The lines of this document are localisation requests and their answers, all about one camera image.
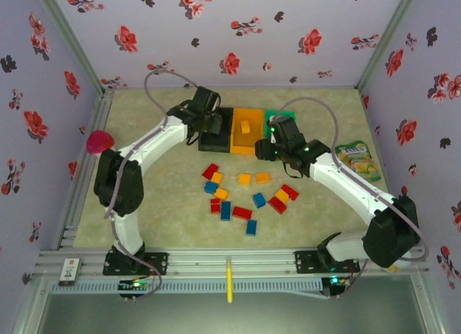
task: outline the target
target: blue block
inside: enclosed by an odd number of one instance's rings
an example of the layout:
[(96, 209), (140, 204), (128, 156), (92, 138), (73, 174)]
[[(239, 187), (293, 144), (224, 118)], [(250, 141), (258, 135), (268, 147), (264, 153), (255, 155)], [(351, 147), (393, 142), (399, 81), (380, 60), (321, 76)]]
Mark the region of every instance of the blue block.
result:
[(223, 221), (231, 220), (231, 203), (229, 201), (221, 202), (221, 220)]
[(246, 234), (247, 235), (256, 235), (256, 220), (248, 220), (246, 224)]
[(264, 198), (264, 196), (262, 196), (260, 192), (256, 195), (253, 195), (253, 201), (256, 205), (256, 208), (261, 208), (266, 204), (266, 199)]
[(218, 185), (216, 183), (213, 183), (212, 181), (207, 181), (207, 183), (205, 184), (205, 192), (207, 194), (214, 195), (217, 189)]

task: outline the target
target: yellow pen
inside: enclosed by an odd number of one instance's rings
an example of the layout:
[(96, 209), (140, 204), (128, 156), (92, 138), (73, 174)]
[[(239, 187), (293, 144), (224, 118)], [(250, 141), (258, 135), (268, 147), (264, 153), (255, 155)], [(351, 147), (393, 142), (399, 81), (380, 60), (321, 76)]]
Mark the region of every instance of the yellow pen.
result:
[(231, 264), (231, 257), (228, 256), (227, 258), (227, 280), (228, 280), (228, 303), (231, 303), (233, 300), (233, 282), (232, 282), (232, 264)]

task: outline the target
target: pink ball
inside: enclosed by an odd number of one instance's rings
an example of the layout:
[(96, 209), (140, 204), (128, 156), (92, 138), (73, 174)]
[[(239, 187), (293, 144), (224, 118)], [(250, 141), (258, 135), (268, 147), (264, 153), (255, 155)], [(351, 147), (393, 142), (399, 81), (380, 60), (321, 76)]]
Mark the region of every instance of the pink ball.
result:
[(100, 154), (112, 148), (114, 144), (114, 138), (108, 132), (95, 130), (86, 141), (86, 151), (90, 154)]

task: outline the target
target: beige mat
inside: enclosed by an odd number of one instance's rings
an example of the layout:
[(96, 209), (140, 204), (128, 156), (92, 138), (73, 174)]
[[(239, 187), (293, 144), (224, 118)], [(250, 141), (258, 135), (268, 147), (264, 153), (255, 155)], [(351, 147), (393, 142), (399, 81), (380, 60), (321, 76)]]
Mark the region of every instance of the beige mat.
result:
[[(377, 160), (372, 136), (354, 89), (215, 89), (223, 98), (223, 107), (253, 107), (278, 109), (298, 96), (314, 96), (331, 105), (339, 118), (339, 143), (365, 141)], [(166, 108), (190, 99), (193, 89), (152, 90)], [(297, 125), (307, 141), (314, 138), (330, 145), (334, 124), (329, 113), (313, 102), (298, 102), (291, 106), (297, 115)], [(137, 140), (161, 121), (161, 113), (142, 90), (115, 93), (106, 131), (121, 148)], [(205, 179), (201, 173), (210, 163), (220, 166), (224, 173), (222, 187), (229, 191), (232, 205), (252, 209), (258, 221), (256, 237), (247, 236), (246, 221), (231, 218), (222, 222), (219, 215), (210, 214), (211, 195), (204, 193)], [(239, 173), (269, 172), (268, 184), (241, 186)], [(113, 243), (108, 221), (103, 219), (104, 208), (88, 190), (75, 247), (108, 248)], [(295, 202), (287, 204), (283, 215), (269, 205), (256, 209), (252, 195), (261, 192), (267, 199), (283, 183), (300, 192)], [(383, 180), (375, 183), (386, 190)], [(150, 247), (162, 248), (275, 248), (314, 246), (328, 235), (342, 231), (365, 229), (364, 223), (347, 204), (323, 185), (312, 179), (291, 179), (281, 162), (258, 161), (248, 155), (204, 153), (198, 145), (176, 145), (148, 170), (144, 179), (145, 197), (139, 209), (141, 235)]]

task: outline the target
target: wall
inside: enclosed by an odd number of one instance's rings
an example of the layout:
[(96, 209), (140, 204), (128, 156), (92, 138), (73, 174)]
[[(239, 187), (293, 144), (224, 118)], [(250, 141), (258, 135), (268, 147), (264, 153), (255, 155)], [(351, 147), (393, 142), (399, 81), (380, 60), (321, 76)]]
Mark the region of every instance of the wall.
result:
[(52, 248), (97, 95), (40, 0), (0, 0), (0, 20), (0, 333), (10, 333), (37, 255)]
[(448, 333), (461, 333), (459, 6), (416, 0), (362, 91), (390, 188), (416, 202)]
[[(57, 0), (106, 86), (354, 86), (400, 0)], [(152, 86), (182, 86), (156, 76)]]

